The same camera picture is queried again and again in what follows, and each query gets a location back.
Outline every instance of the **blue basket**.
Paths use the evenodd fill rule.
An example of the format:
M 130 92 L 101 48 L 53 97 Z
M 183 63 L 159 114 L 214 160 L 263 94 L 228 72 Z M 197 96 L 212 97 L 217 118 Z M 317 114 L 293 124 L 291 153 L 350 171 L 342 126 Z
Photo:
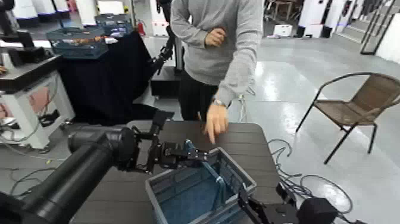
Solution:
M 46 36 L 53 52 L 68 59 L 97 59 L 108 51 L 102 28 L 69 27 Z
M 239 188 L 244 184 L 251 195 L 256 183 L 222 148 L 210 152 L 208 164 L 169 170 L 146 181 L 157 223 L 228 224 L 245 215 L 237 201 Z
M 102 27 L 107 36 L 113 33 L 118 33 L 119 36 L 125 36 L 133 31 L 130 16 L 127 14 L 102 14 L 97 15 L 95 20 L 97 26 Z

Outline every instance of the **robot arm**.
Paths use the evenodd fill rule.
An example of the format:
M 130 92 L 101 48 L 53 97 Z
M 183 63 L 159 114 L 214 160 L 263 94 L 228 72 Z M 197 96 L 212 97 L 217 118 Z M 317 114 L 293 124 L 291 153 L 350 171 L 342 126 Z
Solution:
M 157 1 L 157 10 L 160 13 L 161 9 L 164 12 L 165 20 L 169 23 L 171 17 L 171 2 L 172 0 L 153 0 Z M 160 74 L 161 68 L 163 67 L 164 63 L 172 58 L 173 48 L 175 46 L 175 39 L 176 36 L 172 32 L 171 26 L 167 26 L 167 33 L 168 33 L 168 41 L 165 46 L 161 48 L 161 52 L 157 58 L 153 58 L 153 72 L 155 73 L 158 71 L 157 74 Z
M 0 193 L 1 224 L 68 224 L 111 167 L 121 171 L 152 173 L 156 164 L 177 169 L 197 167 L 207 153 L 190 141 L 183 148 L 158 139 L 167 114 L 159 112 L 149 133 L 127 127 L 82 128 L 68 139 L 72 155 L 23 201 Z M 146 166 L 138 166 L 139 143 L 152 141 Z

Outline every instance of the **hand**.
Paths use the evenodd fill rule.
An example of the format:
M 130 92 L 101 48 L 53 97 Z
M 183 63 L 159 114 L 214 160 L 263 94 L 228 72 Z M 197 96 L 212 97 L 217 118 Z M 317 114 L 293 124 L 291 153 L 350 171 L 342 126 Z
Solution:
M 208 133 L 211 143 L 215 144 L 215 136 L 228 130 L 228 109 L 223 105 L 211 104 L 207 113 L 207 124 L 204 133 Z
M 226 33 L 221 28 L 215 28 L 211 32 L 207 33 L 205 37 L 206 46 L 217 46 L 220 47 L 224 42 Z

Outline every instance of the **person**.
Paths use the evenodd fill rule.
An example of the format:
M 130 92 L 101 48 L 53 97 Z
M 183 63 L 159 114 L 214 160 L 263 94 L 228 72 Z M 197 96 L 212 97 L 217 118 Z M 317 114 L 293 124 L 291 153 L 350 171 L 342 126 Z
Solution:
M 207 121 L 205 133 L 213 144 L 228 128 L 228 106 L 245 92 L 255 71 L 263 9 L 263 0 L 171 3 L 172 31 L 187 44 L 179 89 L 182 117 Z

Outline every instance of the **white box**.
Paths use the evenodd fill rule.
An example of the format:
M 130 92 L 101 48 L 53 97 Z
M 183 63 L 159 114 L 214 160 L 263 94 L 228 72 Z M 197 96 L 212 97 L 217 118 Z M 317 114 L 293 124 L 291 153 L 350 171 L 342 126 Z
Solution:
M 168 36 L 167 26 L 169 24 L 167 22 L 153 21 L 152 24 L 154 36 Z
M 99 1 L 100 14 L 124 14 L 124 4 L 120 1 Z
M 276 25 L 274 28 L 274 35 L 276 36 L 290 36 L 292 34 L 292 25 Z

